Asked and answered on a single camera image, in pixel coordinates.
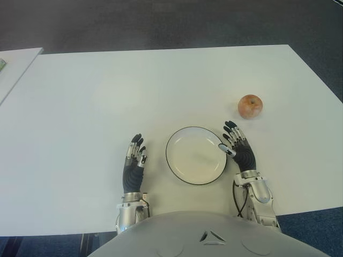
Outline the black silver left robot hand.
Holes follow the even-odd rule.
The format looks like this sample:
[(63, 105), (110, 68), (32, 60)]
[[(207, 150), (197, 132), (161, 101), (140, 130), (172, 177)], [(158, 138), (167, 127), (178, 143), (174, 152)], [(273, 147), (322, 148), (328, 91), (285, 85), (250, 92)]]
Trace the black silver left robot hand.
[(136, 134), (126, 151), (122, 176), (124, 194), (140, 192), (147, 160), (146, 147), (142, 146), (143, 142), (142, 135)]

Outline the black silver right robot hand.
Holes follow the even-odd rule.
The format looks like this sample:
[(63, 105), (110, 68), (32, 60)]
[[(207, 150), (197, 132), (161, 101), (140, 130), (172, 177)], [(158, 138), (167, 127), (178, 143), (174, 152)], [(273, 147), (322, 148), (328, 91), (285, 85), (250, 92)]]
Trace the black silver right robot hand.
[(235, 161), (241, 172), (256, 170), (255, 155), (243, 131), (231, 120), (225, 121), (223, 129), (229, 145), (220, 143), (219, 149)]

